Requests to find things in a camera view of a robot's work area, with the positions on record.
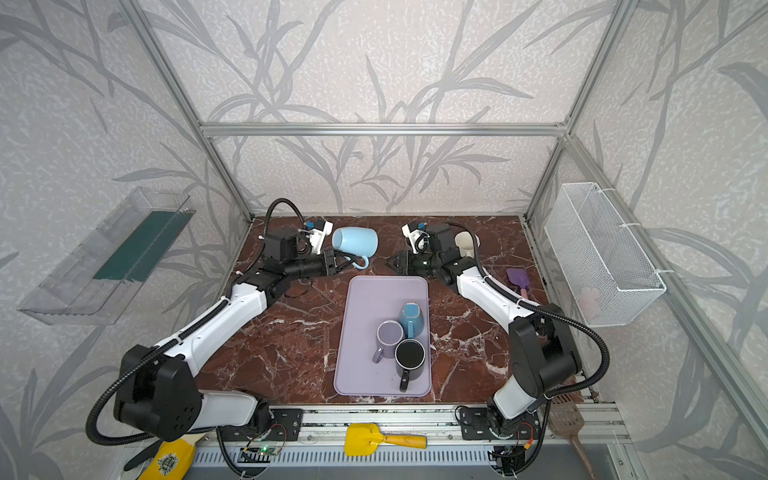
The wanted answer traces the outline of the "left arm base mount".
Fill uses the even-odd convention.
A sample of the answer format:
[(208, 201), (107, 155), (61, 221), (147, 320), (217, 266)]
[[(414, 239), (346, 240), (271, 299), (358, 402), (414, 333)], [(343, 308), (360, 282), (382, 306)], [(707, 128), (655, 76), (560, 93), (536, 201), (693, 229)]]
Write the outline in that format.
[(224, 442), (275, 441), (295, 442), (302, 426), (300, 408), (260, 409), (244, 426), (224, 426)]

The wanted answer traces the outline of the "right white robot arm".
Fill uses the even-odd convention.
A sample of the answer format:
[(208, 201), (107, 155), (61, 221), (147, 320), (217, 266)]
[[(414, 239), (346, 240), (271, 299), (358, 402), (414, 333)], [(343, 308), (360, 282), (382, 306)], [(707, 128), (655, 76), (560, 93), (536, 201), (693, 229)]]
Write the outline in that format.
[[(471, 230), (456, 222), (428, 225), (413, 221), (402, 227), (407, 248), (387, 260), (399, 275), (435, 278), (473, 302), (507, 333), (509, 378), (488, 401), (488, 422), (496, 431), (518, 423), (526, 414), (567, 393), (601, 380), (610, 366), (607, 343), (593, 329), (567, 317), (554, 304), (539, 305), (513, 292), (482, 265), (479, 241), (470, 236), (472, 256), (455, 244), (453, 230)], [(572, 332), (587, 335), (598, 347), (600, 364), (585, 380), (567, 385), (582, 370)]]

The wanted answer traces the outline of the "white ceramic mug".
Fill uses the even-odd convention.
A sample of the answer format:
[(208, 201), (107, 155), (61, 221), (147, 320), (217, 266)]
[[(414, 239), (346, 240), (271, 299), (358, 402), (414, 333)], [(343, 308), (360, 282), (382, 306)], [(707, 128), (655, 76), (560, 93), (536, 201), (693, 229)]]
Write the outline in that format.
[(455, 236), (454, 242), (461, 257), (476, 257), (475, 248), (480, 246), (480, 240), (476, 235), (462, 231)]

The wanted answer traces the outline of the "light blue mug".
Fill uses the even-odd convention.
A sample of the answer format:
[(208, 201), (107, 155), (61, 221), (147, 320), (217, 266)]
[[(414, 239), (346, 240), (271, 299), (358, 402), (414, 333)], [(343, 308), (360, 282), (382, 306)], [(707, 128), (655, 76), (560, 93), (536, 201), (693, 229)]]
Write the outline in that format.
[(332, 246), (335, 250), (346, 254), (346, 258), (361, 258), (363, 264), (354, 263), (358, 270), (369, 267), (370, 258), (377, 252), (379, 246), (378, 234), (371, 228), (342, 227), (334, 231)]

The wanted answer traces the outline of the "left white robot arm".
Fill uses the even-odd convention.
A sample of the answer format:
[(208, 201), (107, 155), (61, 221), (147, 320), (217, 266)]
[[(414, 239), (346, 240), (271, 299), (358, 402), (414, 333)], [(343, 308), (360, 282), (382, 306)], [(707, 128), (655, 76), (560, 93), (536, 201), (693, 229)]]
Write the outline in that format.
[(203, 314), (163, 341), (136, 345), (123, 356), (118, 378), (86, 418), (91, 442), (120, 446), (152, 437), (172, 442), (188, 433), (259, 424), (261, 402), (255, 395), (201, 390), (196, 377), (214, 353), (273, 306), (293, 281), (340, 271), (335, 250), (324, 244), (332, 223), (298, 219), (298, 229), (265, 229), (256, 259)]

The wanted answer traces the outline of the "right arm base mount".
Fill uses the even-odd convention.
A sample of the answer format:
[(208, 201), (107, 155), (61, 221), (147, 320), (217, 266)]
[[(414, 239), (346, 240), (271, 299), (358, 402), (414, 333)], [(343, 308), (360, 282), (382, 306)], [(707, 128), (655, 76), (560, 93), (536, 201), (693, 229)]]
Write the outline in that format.
[(454, 417), (463, 440), (512, 440), (532, 442), (540, 436), (536, 414), (524, 411), (514, 419), (506, 419), (496, 409), (459, 405)]

